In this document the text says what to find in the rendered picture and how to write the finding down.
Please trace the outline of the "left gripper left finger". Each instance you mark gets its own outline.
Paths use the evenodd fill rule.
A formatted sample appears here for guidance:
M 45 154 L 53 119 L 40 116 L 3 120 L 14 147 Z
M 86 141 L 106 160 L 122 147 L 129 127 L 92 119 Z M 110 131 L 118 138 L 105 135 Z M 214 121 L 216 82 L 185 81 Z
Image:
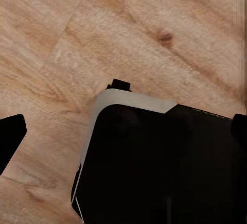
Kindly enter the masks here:
M 27 133 L 22 114 L 0 119 L 0 175 Z

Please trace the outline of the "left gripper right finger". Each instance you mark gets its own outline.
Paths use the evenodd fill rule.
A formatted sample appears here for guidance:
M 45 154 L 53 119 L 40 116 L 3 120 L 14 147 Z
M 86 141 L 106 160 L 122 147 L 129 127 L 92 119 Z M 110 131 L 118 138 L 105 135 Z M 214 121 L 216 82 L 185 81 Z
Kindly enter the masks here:
M 247 116 L 235 114 L 231 125 L 231 133 L 247 155 Z

